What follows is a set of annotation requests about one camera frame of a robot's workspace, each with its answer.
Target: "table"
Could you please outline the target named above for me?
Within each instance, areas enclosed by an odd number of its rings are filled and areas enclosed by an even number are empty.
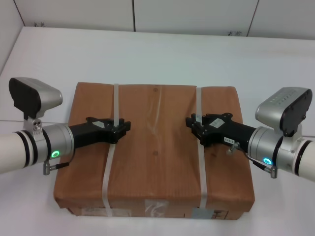
[[[8,91],[11,77],[33,77],[63,93],[63,104],[43,121],[67,122],[80,82],[235,86],[244,123],[281,87],[315,91],[315,41],[172,35],[81,29],[23,28],[0,76],[0,133],[23,119]],[[315,134],[314,103],[303,122]],[[237,221],[76,217],[53,199],[56,172],[42,166],[0,176],[3,235],[311,235],[315,183],[279,171],[277,179],[251,165],[255,203]]]

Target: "white plastic strap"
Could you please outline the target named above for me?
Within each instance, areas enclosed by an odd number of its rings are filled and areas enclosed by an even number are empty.
[[[119,94],[118,94],[118,84],[114,84],[114,126],[119,125]],[[109,175],[110,170],[112,168],[113,157],[115,152],[116,144],[111,144],[109,146],[109,151],[107,155],[107,161],[104,171],[104,178],[103,178],[103,187],[102,187],[102,198],[103,203],[107,212],[107,216],[112,217],[113,211],[110,208],[109,201],[108,201],[108,183],[109,183]]]
[[[196,121],[202,123],[202,111],[201,111],[201,88],[196,89]],[[203,145],[197,139],[198,143],[198,158],[199,158],[199,174],[200,174],[200,190],[201,201],[199,208],[206,208],[208,192],[207,192],[207,179],[206,179],[206,166],[205,166],[205,152]]]

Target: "label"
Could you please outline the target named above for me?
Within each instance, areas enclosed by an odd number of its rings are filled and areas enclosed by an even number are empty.
[[[146,217],[165,217],[169,202],[167,200],[146,199],[144,204]]]
[[[229,139],[227,137],[224,137],[224,141],[229,144],[235,144],[235,141],[233,139]]]
[[[128,209],[112,209],[113,216],[128,217],[131,216],[131,210]],[[81,209],[81,214],[86,216],[107,216],[105,208],[86,207]]]
[[[204,208],[193,208],[192,209],[192,219],[212,219],[213,213],[215,210],[213,209],[204,209]]]
[[[101,121],[95,121],[95,122],[92,122],[92,124],[93,124],[93,125],[96,125],[96,126],[98,126],[98,127],[100,127],[100,128],[105,128],[104,123],[101,122]]]
[[[223,124],[224,124],[224,121],[217,118],[215,119],[215,121],[211,122],[209,125],[213,126],[214,128],[219,128]]]

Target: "white wall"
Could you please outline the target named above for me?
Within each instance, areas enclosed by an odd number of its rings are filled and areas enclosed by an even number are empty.
[[[13,0],[0,0],[0,74],[22,26]]]
[[[257,0],[134,0],[136,31],[246,36]]]
[[[131,0],[15,0],[26,26],[133,31]]]
[[[260,0],[249,36],[315,39],[315,1]]]

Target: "cardboard box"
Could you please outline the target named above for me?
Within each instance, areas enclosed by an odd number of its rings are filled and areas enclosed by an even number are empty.
[[[202,114],[230,112],[242,122],[236,89],[201,89]],[[195,86],[119,85],[119,114],[131,130],[116,145],[108,185],[114,216],[238,219],[254,203],[249,161],[224,145],[204,149],[207,204],[200,206],[197,139],[185,118],[196,112]],[[113,118],[114,86],[78,83],[69,125]],[[75,215],[106,216],[102,183],[109,144],[76,150],[58,170],[54,197]]]

